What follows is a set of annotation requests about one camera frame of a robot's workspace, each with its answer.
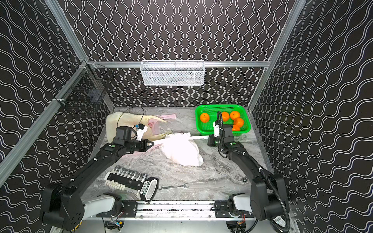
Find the white plastic bag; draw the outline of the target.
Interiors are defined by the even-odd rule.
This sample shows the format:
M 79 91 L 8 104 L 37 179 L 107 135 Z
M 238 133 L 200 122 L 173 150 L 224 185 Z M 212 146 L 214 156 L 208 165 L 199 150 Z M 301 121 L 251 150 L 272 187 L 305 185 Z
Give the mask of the white plastic bag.
M 208 136 L 191 136 L 190 133 L 167 135 L 157 144 L 162 153 L 171 161 L 182 166 L 199 167 L 204 161 L 194 140 L 208 139 Z

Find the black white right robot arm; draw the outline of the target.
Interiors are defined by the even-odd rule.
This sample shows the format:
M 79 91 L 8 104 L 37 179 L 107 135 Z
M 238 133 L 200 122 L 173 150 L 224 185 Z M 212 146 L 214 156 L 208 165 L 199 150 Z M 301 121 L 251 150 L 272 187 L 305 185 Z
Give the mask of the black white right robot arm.
M 221 157 L 234 162 L 251 183 L 250 208 L 258 221 L 267 220 L 277 230 L 290 230 L 289 203 L 282 175 L 263 168 L 233 136 L 233 125 L 224 124 L 222 112 L 217 112 L 215 128 L 219 135 L 208 137 L 208 146 L 217 147 Z

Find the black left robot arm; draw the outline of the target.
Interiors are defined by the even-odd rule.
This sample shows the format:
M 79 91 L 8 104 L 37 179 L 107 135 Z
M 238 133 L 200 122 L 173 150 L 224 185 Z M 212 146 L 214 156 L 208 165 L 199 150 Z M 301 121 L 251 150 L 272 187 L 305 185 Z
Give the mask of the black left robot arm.
M 154 143 L 137 140 L 135 129 L 119 126 L 112 143 L 101 147 L 86 165 L 61 182 L 51 183 L 42 191 L 40 221 L 66 231 L 73 231 L 83 220 L 84 204 L 81 196 L 96 178 L 124 155 L 146 152 Z

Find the yellow plastic bag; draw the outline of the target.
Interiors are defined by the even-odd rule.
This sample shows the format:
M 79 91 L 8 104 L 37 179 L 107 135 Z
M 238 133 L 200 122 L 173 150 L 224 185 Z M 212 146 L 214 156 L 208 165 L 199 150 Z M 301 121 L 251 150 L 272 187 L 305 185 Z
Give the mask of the yellow plastic bag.
M 116 129 L 119 127 L 119 118 L 122 113 L 123 112 L 114 112 L 106 117 L 106 137 L 109 143 L 113 142 L 113 139 L 116 136 Z

